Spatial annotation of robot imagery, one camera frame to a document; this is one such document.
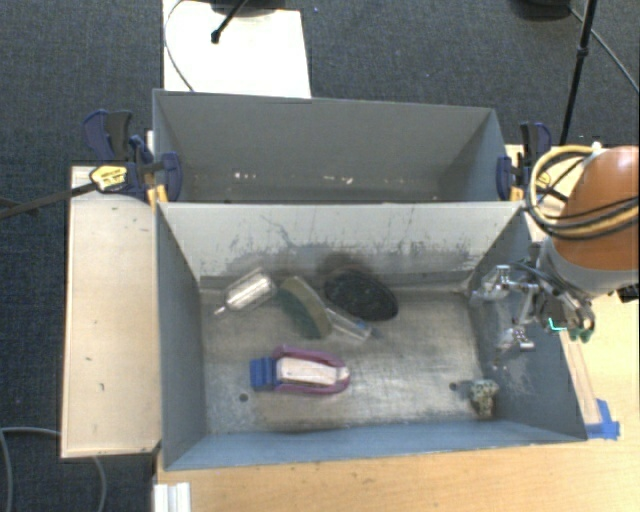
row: gray plastic bin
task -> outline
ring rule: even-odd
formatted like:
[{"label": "gray plastic bin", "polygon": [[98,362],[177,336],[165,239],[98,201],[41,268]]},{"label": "gray plastic bin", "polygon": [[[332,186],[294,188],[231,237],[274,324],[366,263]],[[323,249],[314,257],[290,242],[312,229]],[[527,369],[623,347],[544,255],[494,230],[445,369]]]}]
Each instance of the gray plastic bin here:
[{"label": "gray plastic bin", "polygon": [[[529,245],[517,207],[488,201],[504,150],[493,111],[164,91],[154,105],[156,151],[179,152],[187,201],[156,218],[167,469],[586,439],[560,340],[532,328],[536,350],[494,368],[518,297],[469,306],[481,277]],[[277,298],[213,314],[258,266],[321,291],[338,261],[396,294],[380,339],[305,339]],[[338,355],[351,385],[254,392],[250,360],[282,343]],[[500,386],[491,420],[467,396],[479,378]]]}]

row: gray carpet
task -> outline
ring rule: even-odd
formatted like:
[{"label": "gray carpet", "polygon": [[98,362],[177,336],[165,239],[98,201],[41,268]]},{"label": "gray carpet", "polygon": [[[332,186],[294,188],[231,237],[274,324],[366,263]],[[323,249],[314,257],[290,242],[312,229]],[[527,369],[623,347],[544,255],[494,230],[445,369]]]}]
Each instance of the gray carpet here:
[{"label": "gray carpet", "polygon": [[[545,122],[557,138],[580,23],[522,0],[287,0],[301,9],[314,96],[489,106],[505,140]],[[574,2],[582,12],[582,2]],[[160,0],[0,3],[0,196],[61,190],[70,164],[92,157],[79,126],[126,108],[151,126],[161,86]],[[599,31],[638,80],[640,3],[600,2]],[[638,143],[638,96],[592,40],[570,141]],[[63,204],[0,221],[0,426],[59,427],[65,297]],[[54,441],[9,438],[14,510],[92,510],[90,464],[61,463]],[[149,507],[149,457],[105,461],[106,510]],[[6,483],[0,476],[0,508]]]}]

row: white paper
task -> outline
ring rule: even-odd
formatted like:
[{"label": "white paper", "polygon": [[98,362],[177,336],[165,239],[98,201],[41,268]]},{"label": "white paper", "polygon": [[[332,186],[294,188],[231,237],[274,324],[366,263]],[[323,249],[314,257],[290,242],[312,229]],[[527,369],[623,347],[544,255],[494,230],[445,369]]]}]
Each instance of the white paper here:
[{"label": "white paper", "polygon": [[224,15],[191,1],[171,13],[174,5],[165,1],[165,89],[187,91],[190,85],[196,92],[311,97],[298,11],[248,11],[233,18],[213,44],[211,32]]}]

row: bin floor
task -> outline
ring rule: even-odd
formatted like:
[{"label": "bin floor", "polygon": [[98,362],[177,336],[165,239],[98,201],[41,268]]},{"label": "bin floor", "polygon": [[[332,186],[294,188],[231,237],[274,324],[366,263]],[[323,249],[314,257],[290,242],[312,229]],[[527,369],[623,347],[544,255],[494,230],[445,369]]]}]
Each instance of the bin floor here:
[{"label": "bin floor", "polygon": [[[322,340],[301,337],[277,299],[252,311],[215,317],[222,295],[203,290],[209,433],[475,420],[464,394],[450,388],[482,376],[467,299],[429,286],[394,293],[398,315],[375,324],[382,337],[356,342],[336,332]],[[270,355],[283,343],[341,357],[351,385],[340,394],[320,397],[253,391],[249,361]]]}]

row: white cable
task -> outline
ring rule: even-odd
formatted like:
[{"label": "white cable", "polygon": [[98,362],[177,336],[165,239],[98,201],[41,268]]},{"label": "white cable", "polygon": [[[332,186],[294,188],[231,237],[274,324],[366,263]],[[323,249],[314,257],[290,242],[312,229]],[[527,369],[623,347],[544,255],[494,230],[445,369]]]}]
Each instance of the white cable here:
[{"label": "white cable", "polygon": [[[11,458],[9,457],[9,447],[7,446],[7,440],[5,434],[41,434],[53,437],[60,437],[60,432],[50,430],[48,428],[38,427],[3,427],[0,428],[0,449],[2,450],[2,459],[6,465],[7,473],[7,506],[6,511],[12,512],[13,510],[13,468],[11,467]],[[96,512],[102,512],[104,510],[104,504],[107,501],[107,475],[104,472],[102,463],[96,458],[91,457],[93,463],[100,475],[100,503]]]}]

